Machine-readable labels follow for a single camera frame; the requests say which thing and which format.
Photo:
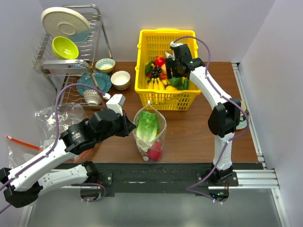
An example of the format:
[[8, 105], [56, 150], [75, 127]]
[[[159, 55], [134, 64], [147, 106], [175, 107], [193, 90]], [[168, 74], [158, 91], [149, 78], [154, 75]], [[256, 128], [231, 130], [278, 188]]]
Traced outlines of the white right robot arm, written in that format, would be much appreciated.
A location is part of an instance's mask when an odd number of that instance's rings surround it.
[[209, 74], [200, 58], [193, 58], [187, 44], [170, 43], [172, 57], [165, 60], [168, 78], [186, 77], [207, 99], [212, 112], [208, 128], [214, 135], [214, 159], [211, 170], [203, 180], [223, 185], [233, 172], [232, 139], [240, 122], [241, 102], [228, 95]]

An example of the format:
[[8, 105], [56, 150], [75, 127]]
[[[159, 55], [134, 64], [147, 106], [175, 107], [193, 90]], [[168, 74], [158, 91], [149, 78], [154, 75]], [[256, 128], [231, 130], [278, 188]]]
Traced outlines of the dotted clear zip bag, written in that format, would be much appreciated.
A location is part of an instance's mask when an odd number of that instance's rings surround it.
[[157, 162], [163, 154], [167, 122], [148, 101], [134, 117], [133, 130], [137, 148], [145, 162]]

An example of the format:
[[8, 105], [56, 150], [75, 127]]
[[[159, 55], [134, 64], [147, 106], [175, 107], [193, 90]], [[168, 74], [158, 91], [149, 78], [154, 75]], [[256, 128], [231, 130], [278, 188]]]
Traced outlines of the red toy dragon fruit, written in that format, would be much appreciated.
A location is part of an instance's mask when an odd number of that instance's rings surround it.
[[152, 161], [158, 161], [162, 155], [162, 143], [155, 141], [153, 145], [145, 152], [145, 156]]

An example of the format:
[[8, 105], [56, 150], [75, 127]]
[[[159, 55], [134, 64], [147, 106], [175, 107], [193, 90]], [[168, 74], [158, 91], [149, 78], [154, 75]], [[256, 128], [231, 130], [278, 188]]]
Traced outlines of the green toy lettuce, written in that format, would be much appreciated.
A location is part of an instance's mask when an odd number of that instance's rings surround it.
[[159, 130], [158, 117], [155, 113], [141, 111], [137, 122], [136, 135], [145, 143], [150, 143]]

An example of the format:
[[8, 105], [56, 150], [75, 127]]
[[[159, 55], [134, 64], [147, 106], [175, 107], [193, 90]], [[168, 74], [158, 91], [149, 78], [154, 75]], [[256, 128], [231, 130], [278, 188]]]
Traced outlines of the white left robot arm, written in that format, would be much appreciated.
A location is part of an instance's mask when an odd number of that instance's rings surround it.
[[22, 208], [51, 190], [69, 185], [104, 188], [99, 183], [99, 172], [91, 161], [64, 171], [52, 170], [112, 136], [128, 136], [135, 128], [125, 112], [117, 114], [109, 108], [69, 126], [60, 134], [58, 141], [26, 163], [0, 170], [0, 181], [3, 184], [0, 190], [6, 202], [15, 208]]

